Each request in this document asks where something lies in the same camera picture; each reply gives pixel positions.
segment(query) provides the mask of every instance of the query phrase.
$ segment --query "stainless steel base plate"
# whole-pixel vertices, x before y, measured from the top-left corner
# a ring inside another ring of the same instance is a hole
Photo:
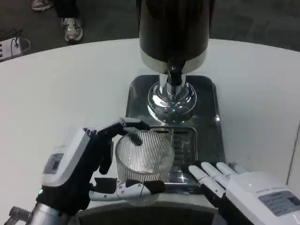
[[[198,96],[192,116],[165,123],[151,115],[148,106],[149,90],[158,79],[158,75],[141,75],[132,81],[126,116],[148,123],[172,144],[175,159],[166,182],[167,192],[198,194],[199,186],[188,173],[188,166],[200,166],[203,161],[212,164],[225,161],[215,85],[205,76],[188,75],[187,82]]]

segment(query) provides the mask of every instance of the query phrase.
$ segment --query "white table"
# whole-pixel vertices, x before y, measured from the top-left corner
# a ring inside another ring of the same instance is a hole
[[[217,86],[228,161],[286,181],[300,119],[299,71],[300,53],[210,40],[204,65],[192,74]],[[131,81],[154,73],[142,63],[137,39],[0,63],[0,221],[14,205],[32,209],[41,172],[64,128],[99,128],[124,116]],[[115,166],[108,176],[116,176]],[[184,201],[207,204],[203,198]]]

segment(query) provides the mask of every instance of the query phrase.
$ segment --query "white sneaker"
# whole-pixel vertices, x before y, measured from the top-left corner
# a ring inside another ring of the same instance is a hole
[[[34,11],[42,12],[50,9],[53,6],[52,0],[32,0],[31,8]]]
[[[64,18],[62,19],[62,25],[65,29],[65,40],[69,44],[77,44],[83,37],[83,30],[81,28],[82,22],[77,18]]]

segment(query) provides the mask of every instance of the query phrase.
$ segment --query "robotic hand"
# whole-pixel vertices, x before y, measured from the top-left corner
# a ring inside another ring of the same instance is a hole
[[[189,166],[205,197],[229,225],[298,225],[300,200],[267,172],[237,174],[224,163]]]
[[[33,212],[13,207],[6,224],[23,220],[28,225],[64,225],[79,210],[86,209],[91,200],[113,201],[163,192],[165,185],[160,180],[127,180],[121,184],[118,179],[95,178],[96,186],[90,183],[97,169],[101,174],[107,174],[111,166],[112,138],[142,129],[149,130],[150,127],[138,119],[121,118],[102,130],[71,130],[48,159]],[[142,144],[138,138],[132,141],[136,145]]]

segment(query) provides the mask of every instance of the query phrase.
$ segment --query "ribbed plastic cup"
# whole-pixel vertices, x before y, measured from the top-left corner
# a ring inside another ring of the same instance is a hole
[[[151,131],[138,131],[121,137],[115,151],[118,177],[122,182],[166,182],[174,161],[171,144],[162,135]],[[133,205],[146,205],[154,200],[154,196],[147,196],[128,202]]]

